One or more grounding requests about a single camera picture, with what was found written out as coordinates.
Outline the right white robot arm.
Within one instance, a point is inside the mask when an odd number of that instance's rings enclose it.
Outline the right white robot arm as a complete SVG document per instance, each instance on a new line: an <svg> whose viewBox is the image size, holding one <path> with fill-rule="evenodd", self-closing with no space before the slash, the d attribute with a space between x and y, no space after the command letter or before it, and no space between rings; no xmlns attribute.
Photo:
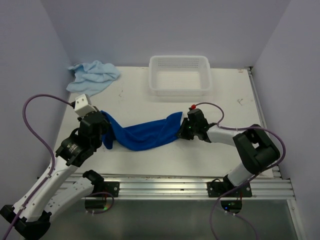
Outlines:
<svg viewBox="0 0 320 240"><path fill-rule="evenodd" d="M223 177L206 183L210 198L251 197L249 180L264 172L279 160L281 153L258 124L244 128L222 127L219 123L209 123L203 112L191 109L182 121L177 137L184 140L199 140L235 147L240 164Z"/></svg>

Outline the dark blue towel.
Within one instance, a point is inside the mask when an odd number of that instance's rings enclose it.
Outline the dark blue towel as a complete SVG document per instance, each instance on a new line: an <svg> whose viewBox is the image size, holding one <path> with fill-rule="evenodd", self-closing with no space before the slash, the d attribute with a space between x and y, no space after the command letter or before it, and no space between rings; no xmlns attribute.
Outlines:
<svg viewBox="0 0 320 240"><path fill-rule="evenodd" d="M144 122L122 127L110 114L101 111L110 123L110 130L102 136L106 149L111 150L114 142L131 151L154 149L178 139L177 133L181 127L183 113L174 112L164 119Z"/></svg>

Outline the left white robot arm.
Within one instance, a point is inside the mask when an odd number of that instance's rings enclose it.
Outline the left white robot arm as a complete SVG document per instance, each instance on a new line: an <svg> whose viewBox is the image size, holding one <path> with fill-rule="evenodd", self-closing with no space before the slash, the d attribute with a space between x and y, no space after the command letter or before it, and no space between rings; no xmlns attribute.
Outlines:
<svg viewBox="0 0 320 240"><path fill-rule="evenodd" d="M61 142L54 159L35 185L13 205L5 205L0 214L26 240L39 240L59 213L88 195L103 193L103 177L86 171L70 188L57 190L102 145L102 136L110 124L99 111L80 118L79 127Z"/></svg>

